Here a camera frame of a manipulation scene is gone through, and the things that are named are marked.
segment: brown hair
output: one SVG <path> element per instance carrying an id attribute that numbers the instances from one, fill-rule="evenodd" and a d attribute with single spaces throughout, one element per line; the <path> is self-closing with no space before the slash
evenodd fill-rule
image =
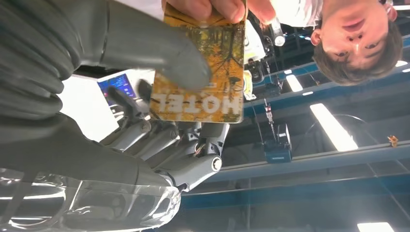
<path id="1" fill-rule="evenodd" d="M 333 61 L 323 50 L 322 43 L 314 49 L 313 60 L 319 70 L 330 80 L 343 85 L 353 86 L 371 79 L 386 77 L 403 55 L 403 39 L 398 26 L 389 21 L 389 32 L 386 37 L 386 47 L 380 60 L 368 70 L 352 70 L 346 62 Z"/>

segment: man's ear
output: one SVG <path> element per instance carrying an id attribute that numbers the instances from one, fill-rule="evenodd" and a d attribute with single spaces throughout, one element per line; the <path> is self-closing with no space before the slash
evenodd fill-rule
<path id="1" fill-rule="evenodd" d="M 384 8 L 387 11 L 387 17 L 390 21 L 394 22 L 397 19 L 397 10 L 391 4 L 384 4 Z"/>
<path id="2" fill-rule="evenodd" d="M 310 41 L 314 46 L 317 46 L 321 42 L 321 29 L 315 29 L 312 33 L 312 36 L 310 37 Z"/>

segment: man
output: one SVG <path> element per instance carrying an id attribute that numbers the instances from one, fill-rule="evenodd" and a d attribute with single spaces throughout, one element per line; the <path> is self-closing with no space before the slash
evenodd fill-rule
<path id="1" fill-rule="evenodd" d="M 241 0 L 168 0 L 198 20 L 214 6 L 233 23 L 246 9 Z M 264 24 L 276 16 L 293 27 L 315 26 L 311 41 L 319 69 L 341 85 L 382 78 L 402 56 L 396 10 L 386 0 L 248 0 L 249 9 Z"/>

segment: man's nose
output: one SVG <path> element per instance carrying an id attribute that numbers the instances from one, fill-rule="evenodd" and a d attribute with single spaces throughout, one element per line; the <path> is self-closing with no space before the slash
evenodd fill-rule
<path id="1" fill-rule="evenodd" d="M 363 38 L 363 33 L 352 34 L 347 37 L 350 42 L 359 42 Z"/>
<path id="2" fill-rule="evenodd" d="M 358 33 L 355 35 L 350 35 L 347 37 L 347 40 L 349 41 L 350 45 L 352 46 L 352 51 L 355 55 L 360 55 L 361 49 L 360 49 L 360 43 L 363 38 L 362 33 Z"/>

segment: autumn tree image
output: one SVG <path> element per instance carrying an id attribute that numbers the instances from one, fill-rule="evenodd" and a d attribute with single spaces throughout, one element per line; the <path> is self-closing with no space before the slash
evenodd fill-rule
<path id="1" fill-rule="evenodd" d="M 151 110 L 163 120 L 240 122 L 245 22 L 231 24 L 216 12 L 206 22 L 198 22 L 170 5 L 166 7 L 164 21 L 178 27 L 193 41 L 208 61 L 213 77 L 208 87 L 193 93 L 178 89 L 157 74 Z"/>

